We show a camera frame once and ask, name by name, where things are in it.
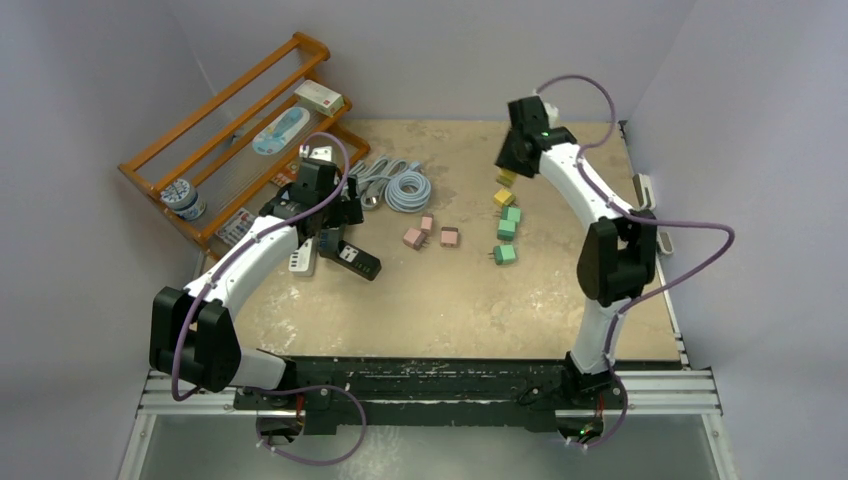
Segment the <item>yellow plug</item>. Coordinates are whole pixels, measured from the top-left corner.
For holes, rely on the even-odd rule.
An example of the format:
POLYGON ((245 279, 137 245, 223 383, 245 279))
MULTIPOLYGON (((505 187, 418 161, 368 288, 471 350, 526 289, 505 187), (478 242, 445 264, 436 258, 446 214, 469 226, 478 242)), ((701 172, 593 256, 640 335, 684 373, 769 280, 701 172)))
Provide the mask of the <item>yellow plug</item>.
POLYGON ((514 185, 517 177, 518 175, 515 172, 512 172, 508 169, 501 169, 498 172, 496 181, 506 188, 511 188, 514 185))
POLYGON ((511 190, 502 188, 493 195, 493 202, 499 208, 510 207, 516 203, 516 196, 511 190))

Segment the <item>white power strip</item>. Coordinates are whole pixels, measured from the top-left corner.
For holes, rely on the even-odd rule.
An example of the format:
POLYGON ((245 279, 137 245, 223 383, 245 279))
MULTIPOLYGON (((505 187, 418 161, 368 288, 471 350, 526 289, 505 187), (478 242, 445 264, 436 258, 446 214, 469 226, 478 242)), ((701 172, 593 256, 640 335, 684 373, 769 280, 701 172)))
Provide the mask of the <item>white power strip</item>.
POLYGON ((288 259, 288 271, 296 277, 312 277, 315 272, 317 244, 309 238, 288 259))

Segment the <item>black power strip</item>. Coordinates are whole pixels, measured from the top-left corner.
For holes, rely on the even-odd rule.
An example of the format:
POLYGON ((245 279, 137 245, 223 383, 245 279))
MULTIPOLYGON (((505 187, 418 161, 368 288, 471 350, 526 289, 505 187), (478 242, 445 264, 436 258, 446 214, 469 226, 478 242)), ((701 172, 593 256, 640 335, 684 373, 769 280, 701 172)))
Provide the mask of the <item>black power strip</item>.
POLYGON ((375 280, 382 269, 377 257, 347 241, 339 242, 334 261, 368 281, 375 280))
POLYGON ((342 249, 340 244, 344 240, 345 230, 345 225, 322 229, 317 236, 318 254, 327 259, 337 258, 342 249))

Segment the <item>pink plug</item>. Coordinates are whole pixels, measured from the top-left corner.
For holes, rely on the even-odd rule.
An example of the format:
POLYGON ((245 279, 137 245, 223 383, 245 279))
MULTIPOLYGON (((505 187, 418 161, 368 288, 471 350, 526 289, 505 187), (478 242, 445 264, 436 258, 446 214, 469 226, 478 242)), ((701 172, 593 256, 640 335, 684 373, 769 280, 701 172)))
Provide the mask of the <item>pink plug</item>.
POLYGON ((419 251, 421 248, 426 247, 428 244, 428 233, 414 227, 410 227, 406 230, 402 237, 403 244, 415 251, 419 251))
POLYGON ((423 214, 420 221, 420 230, 429 235, 434 227, 434 216, 430 213, 423 214))
POLYGON ((457 227, 442 227, 440 245, 444 248, 457 248, 460 244, 460 232, 457 227))

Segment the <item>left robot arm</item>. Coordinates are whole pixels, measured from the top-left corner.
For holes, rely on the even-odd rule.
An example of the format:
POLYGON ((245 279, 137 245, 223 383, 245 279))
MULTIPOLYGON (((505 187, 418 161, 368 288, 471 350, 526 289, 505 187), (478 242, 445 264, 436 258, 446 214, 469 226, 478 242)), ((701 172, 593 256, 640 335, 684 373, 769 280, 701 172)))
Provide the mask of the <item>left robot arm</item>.
POLYGON ((259 389, 272 408, 297 399, 298 382, 283 358, 240 344, 237 314, 264 279, 307 240, 363 220, 356 177, 332 161, 303 160, 296 179, 259 211, 249 231, 203 276, 185 287, 162 288, 154 297, 149 364, 198 389, 259 389))

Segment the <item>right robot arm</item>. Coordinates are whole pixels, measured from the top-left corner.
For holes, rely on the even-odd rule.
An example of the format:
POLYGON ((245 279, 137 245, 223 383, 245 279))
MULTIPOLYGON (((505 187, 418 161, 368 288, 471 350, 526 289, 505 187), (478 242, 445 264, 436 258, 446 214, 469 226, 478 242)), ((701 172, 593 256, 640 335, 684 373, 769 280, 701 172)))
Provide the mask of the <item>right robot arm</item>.
POLYGON ((542 175, 585 229, 576 275, 586 303, 561 381, 564 399, 584 407, 612 382, 625 307, 654 280, 654 216, 648 210, 634 210, 615 195, 589 165, 571 132, 551 126, 539 97, 509 102, 508 114, 510 127, 496 166, 527 178, 542 175))

